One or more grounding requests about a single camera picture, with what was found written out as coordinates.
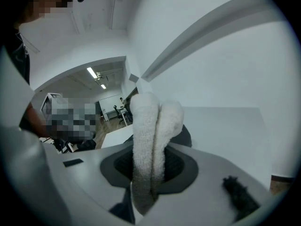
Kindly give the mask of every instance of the baseboard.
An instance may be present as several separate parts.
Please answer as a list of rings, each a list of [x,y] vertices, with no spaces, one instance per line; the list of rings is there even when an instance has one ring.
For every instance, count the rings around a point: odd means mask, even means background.
[[[288,177],[281,177],[272,175],[271,180],[276,182],[282,182],[282,183],[292,183],[295,178],[288,178]]]

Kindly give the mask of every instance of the white sock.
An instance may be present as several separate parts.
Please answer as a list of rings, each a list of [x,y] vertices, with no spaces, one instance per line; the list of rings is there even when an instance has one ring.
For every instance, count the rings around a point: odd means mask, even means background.
[[[183,120],[184,110],[179,102],[165,102],[162,104],[156,125],[152,155],[151,192],[155,200],[158,197],[156,189],[164,181],[164,149],[170,139],[179,135],[182,131]]]
[[[152,93],[132,97],[130,104],[133,114],[133,203],[144,215],[154,204],[151,195],[152,150],[159,100]]]

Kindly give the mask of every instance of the fluorescent light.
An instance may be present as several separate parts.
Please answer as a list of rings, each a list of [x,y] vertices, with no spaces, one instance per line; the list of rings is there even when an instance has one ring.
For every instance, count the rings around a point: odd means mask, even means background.
[[[89,71],[89,73],[93,76],[94,79],[97,79],[97,75],[94,73],[93,69],[90,67],[90,68],[87,68],[87,70]]]

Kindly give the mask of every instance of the whiteboard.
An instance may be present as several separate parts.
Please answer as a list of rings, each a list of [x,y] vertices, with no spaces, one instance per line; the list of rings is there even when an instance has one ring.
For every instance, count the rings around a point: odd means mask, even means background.
[[[105,109],[105,112],[108,113],[115,110],[114,106],[117,106],[117,109],[119,109],[122,106],[120,97],[122,97],[122,94],[99,100],[102,110]]]

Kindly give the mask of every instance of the person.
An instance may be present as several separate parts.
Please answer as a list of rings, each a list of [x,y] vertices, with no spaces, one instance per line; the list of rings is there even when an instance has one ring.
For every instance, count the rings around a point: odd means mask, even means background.
[[[72,0],[6,0],[4,11],[4,28],[2,28],[4,47],[13,64],[30,83],[30,58],[19,31],[21,24],[29,23],[50,13],[51,8],[66,7]],[[50,137],[46,123],[40,118],[30,103],[20,122],[20,128],[29,130],[38,137]]]
[[[126,103],[126,101],[122,97],[120,97],[119,99],[120,99],[120,101],[122,102],[123,105]]]

